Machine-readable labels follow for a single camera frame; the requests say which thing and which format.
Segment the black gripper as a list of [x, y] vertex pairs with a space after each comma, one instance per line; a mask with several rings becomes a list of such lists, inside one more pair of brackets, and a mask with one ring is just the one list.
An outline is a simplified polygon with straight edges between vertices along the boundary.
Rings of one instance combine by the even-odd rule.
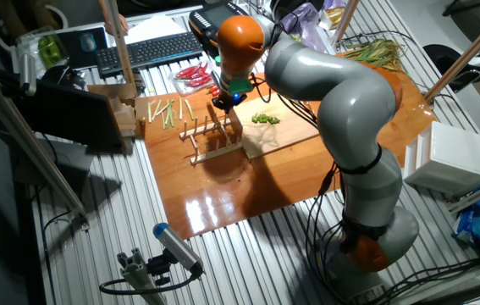
[[222, 91], [212, 99], [212, 105], [221, 110], [224, 110], [225, 107], [225, 113], [230, 114], [234, 110], [234, 107], [242, 103], [246, 98], [247, 95], [245, 93], [228, 93]]

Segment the person's bare hand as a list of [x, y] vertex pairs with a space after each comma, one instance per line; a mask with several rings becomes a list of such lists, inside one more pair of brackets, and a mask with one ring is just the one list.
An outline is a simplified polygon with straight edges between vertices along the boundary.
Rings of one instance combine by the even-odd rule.
[[[104, 16], [104, 22], [105, 22], [106, 32], [107, 32], [108, 34], [112, 35], [112, 34], [113, 34], [113, 29], [112, 29], [111, 21], [110, 21], [110, 19], [108, 18], [108, 15], [107, 15], [107, 14], [104, 14], [103, 16]], [[120, 24], [121, 24], [122, 33], [126, 36], [126, 35], [128, 34], [129, 27], [128, 27], [126, 18], [125, 18], [122, 14], [119, 14], [119, 21], [120, 21]]]

